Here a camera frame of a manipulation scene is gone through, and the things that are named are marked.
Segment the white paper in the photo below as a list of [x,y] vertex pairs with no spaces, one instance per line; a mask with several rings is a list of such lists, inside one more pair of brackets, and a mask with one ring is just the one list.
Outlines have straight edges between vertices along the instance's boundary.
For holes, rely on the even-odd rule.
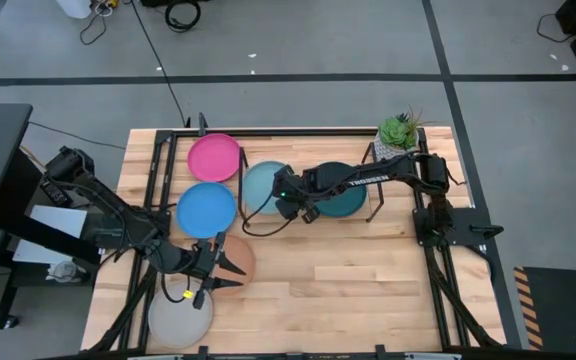
[[[52,206],[35,205],[30,217],[55,229],[76,238],[81,236],[81,231],[88,213],[83,210],[63,209]],[[62,261],[72,261],[72,257],[48,250],[41,245],[30,241],[20,240],[13,261],[30,262],[40,264],[59,264]]]

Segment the succulent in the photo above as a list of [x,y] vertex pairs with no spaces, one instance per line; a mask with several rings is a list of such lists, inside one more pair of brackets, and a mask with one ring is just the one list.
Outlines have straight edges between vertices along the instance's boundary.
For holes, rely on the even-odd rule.
[[421,112],[415,116],[412,108],[405,114],[389,117],[379,125],[379,137],[384,145],[408,150],[415,146],[417,128],[421,125]]

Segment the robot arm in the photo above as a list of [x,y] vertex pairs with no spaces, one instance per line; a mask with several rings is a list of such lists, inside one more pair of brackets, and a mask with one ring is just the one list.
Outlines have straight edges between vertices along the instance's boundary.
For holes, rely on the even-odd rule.
[[146,210],[131,206],[105,186],[94,175],[93,160],[81,150],[62,147],[59,155],[46,165],[42,188],[74,190],[88,199],[105,215],[116,220],[122,227],[121,239],[107,240],[95,245],[105,249],[134,249],[148,260],[157,272],[163,274],[182,273],[202,281],[201,289],[193,300],[195,308],[201,308],[203,291],[241,283],[212,278],[216,266],[245,275],[232,264],[223,252],[225,235],[219,233],[214,246],[201,241],[192,250],[174,246],[168,242],[168,224]]
[[[417,176],[417,165],[420,177]],[[285,219],[295,219],[300,210],[305,210],[302,218],[311,223],[319,217],[315,206],[317,201],[330,199],[355,186],[385,181],[401,181],[415,191],[430,195],[433,228],[445,232],[452,227],[452,207],[446,199],[450,187],[449,172],[446,161],[436,154],[407,153],[355,166],[345,174],[330,174],[321,167],[315,167],[298,176],[290,165],[286,165],[275,173],[272,195],[278,198],[275,204]]]

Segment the white pot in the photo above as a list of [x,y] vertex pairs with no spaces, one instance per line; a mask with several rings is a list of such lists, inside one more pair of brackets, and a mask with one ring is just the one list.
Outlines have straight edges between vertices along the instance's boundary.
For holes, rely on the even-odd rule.
[[419,143],[419,131],[415,131],[415,146],[411,147],[410,149],[400,149],[384,144],[381,142],[379,131],[377,131],[377,135],[375,135],[373,142],[375,143],[375,153],[377,155],[377,159],[375,159],[375,161],[379,161],[381,159],[388,160],[394,158],[397,155],[402,155],[409,151],[415,150],[417,148],[417,144]]

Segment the yellow and black striped tape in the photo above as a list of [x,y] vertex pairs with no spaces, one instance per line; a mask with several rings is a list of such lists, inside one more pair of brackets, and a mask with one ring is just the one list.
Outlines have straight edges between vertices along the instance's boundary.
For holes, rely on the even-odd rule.
[[544,346],[541,339],[541,332],[537,323],[537,313],[535,312],[535,303],[532,301],[530,294],[530,283],[524,268],[518,266],[515,268],[515,282],[519,292],[519,301],[521,302],[521,312],[524,315],[526,332],[528,333],[528,343],[531,350],[541,350]]

